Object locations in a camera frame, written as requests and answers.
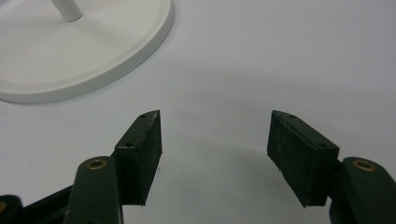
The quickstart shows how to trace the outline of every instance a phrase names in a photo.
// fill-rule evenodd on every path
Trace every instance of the brass screw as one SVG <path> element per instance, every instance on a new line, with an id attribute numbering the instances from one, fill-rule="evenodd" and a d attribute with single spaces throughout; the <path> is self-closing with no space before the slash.
<path id="1" fill-rule="evenodd" d="M 0 213 L 3 212 L 7 207 L 7 204 L 5 202 L 0 202 Z"/>
<path id="2" fill-rule="evenodd" d="M 368 161 L 353 161 L 352 164 L 363 171 L 375 171 L 375 166 Z"/>
<path id="3" fill-rule="evenodd" d="M 99 159 L 99 160 L 90 161 L 87 164 L 87 167 L 90 170 L 99 170 L 99 169 L 102 169 L 103 167 L 105 167 L 106 165 L 107 165 L 107 162 L 105 160 Z"/>

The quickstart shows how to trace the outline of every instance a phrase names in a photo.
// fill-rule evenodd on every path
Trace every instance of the circular disc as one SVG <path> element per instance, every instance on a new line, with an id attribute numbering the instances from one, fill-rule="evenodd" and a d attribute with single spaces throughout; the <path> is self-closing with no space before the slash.
<path id="1" fill-rule="evenodd" d="M 66 22 L 49 0 L 0 8 L 0 98 L 59 101 L 129 73 L 161 45 L 173 21 L 171 0 L 80 0 Z"/>

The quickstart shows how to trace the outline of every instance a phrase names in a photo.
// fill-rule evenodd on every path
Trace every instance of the stand base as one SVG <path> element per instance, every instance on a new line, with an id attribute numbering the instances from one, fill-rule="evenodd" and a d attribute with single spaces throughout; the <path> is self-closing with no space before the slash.
<path id="1" fill-rule="evenodd" d="M 65 22 L 48 0 L 0 8 L 0 98 L 59 101 L 120 78 L 161 45 L 171 0 L 80 0 L 83 16 Z"/>

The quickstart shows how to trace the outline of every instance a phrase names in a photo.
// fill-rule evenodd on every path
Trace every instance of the white pole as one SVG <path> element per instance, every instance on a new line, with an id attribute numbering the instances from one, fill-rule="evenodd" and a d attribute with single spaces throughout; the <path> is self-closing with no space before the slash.
<path id="1" fill-rule="evenodd" d="M 75 0 L 51 0 L 65 21 L 76 21 L 82 16 L 82 12 Z"/>

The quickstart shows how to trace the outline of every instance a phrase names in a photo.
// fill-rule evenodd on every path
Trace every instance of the lamp base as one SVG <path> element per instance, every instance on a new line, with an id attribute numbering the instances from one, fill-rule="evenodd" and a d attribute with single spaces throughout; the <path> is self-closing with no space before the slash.
<path id="1" fill-rule="evenodd" d="M 80 0 L 66 22 L 48 0 L 0 7 L 0 99 L 46 103 L 99 89 L 136 68 L 166 38 L 171 0 Z"/>

